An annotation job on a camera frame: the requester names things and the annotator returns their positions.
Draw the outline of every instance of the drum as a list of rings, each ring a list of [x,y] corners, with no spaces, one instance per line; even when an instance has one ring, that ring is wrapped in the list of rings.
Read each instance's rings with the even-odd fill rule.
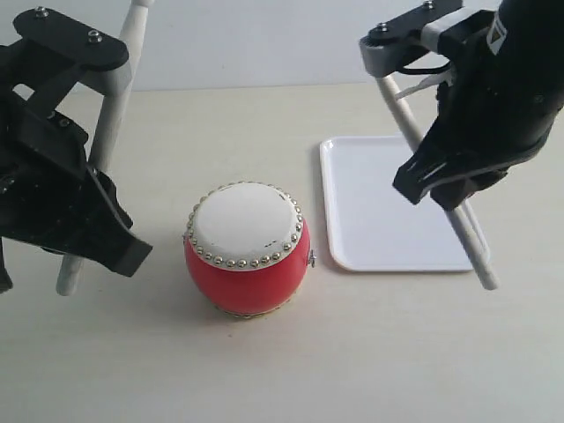
[[[237,316],[279,308],[315,264],[297,202],[259,182],[232,183],[203,197],[189,215],[184,251],[199,290]]]

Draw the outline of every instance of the table surface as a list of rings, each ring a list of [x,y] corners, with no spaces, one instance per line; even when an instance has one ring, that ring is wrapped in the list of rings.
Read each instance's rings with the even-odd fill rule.
[[[411,98],[423,128],[433,97]],[[76,94],[62,111],[91,130],[99,106]],[[60,257],[6,242],[2,422],[562,421],[562,120],[537,158],[472,201],[495,292],[471,273],[331,261],[318,145],[394,133],[375,85],[134,93],[110,175],[154,251],[133,278],[88,263],[63,298]],[[192,205],[241,179],[291,192],[319,257],[291,302],[243,322],[210,306],[182,255]]]

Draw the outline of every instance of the small drum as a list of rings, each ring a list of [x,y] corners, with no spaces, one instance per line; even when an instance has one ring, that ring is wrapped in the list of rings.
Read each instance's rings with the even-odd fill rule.
[[[233,183],[203,197],[189,216],[184,240],[194,282],[232,315],[280,307],[315,264],[296,201],[258,182]]]

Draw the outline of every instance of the red drum body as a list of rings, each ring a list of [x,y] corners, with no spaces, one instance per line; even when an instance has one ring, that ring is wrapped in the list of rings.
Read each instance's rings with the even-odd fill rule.
[[[233,315],[268,313],[290,299],[313,254],[301,209],[271,185],[238,182],[203,197],[184,237],[200,291]]]

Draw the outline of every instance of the label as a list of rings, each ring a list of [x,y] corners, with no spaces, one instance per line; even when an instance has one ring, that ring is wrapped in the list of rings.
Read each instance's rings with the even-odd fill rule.
[[[495,18],[493,19],[492,26],[490,27],[490,32],[486,37],[487,45],[490,50],[492,50],[492,53],[497,55],[500,52],[501,46],[507,38],[508,30],[501,22],[500,13],[499,11],[497,11],[495,13]]]

